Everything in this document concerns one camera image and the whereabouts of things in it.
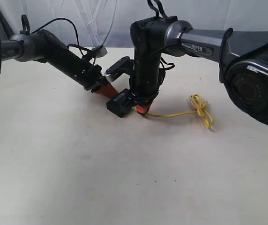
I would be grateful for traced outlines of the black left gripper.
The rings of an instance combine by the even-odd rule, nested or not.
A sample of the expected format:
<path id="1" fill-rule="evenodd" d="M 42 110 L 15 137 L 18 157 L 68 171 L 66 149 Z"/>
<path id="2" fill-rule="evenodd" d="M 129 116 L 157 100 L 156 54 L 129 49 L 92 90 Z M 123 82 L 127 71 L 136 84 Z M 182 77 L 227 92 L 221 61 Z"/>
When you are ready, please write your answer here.
<path id="1" fill-rule="evenodd" d="M 99 65 L 93 65 L 82 71 L 84 76 L 84 89 L 86 91 L 96 90 L 96 93 L 107 98 L 114 98 L 118 95 L 117 90 L 108 83 L 102 74 L 102 68 Z"/>

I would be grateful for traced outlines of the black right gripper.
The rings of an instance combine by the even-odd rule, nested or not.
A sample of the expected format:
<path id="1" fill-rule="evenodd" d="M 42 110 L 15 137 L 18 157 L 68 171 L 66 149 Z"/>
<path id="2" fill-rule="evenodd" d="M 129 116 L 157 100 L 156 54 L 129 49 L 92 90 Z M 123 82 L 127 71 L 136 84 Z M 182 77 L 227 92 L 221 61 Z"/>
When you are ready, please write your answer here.
<path id="1" fill-rule="evenodd" d="M 135 110 L 146 115 L 153 99 L 158 95 L 159 87 L 165 79 L 165 72 L 143 72 L 129 78 L 130 94 L 137 100 Z"/>

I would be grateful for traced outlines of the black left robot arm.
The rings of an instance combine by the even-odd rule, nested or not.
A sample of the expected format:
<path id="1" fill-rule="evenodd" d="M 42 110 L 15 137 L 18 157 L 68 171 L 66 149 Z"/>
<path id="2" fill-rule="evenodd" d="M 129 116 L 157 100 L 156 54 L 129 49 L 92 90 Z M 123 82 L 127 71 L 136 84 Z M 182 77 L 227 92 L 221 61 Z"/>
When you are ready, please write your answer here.
<path id="1" fill-rule="evenodd" d="M 105 56 L 106 49 L 101 45 L 84 50 L 86 54 L 78 57 L 67 45 L 45 29 L 34 34 L 20 31 L 10 40 L 0 40 L 0 74 L 1 63 L 10 59 L 19 62 L 49 63 L 83 86 L 85 90 L 113 98 L 118 92 L 102 75 L 102 68 L 90 62 L 92 59 Z"/>

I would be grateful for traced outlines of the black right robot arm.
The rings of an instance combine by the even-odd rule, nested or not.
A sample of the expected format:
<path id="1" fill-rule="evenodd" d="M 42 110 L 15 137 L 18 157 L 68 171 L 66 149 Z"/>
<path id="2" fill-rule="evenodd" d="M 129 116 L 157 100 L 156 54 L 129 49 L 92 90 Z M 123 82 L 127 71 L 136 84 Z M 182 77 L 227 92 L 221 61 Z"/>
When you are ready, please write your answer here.
<path id="1" fill-rule="evenodd" d="M 130 28 L 131 88 L 148 101 L 158 92 L 162 54 L 215 61 L 219 81 L 241 111 L 268 125 L 268 31 L 196 30 L 176 16 L 151 17 Z"/>

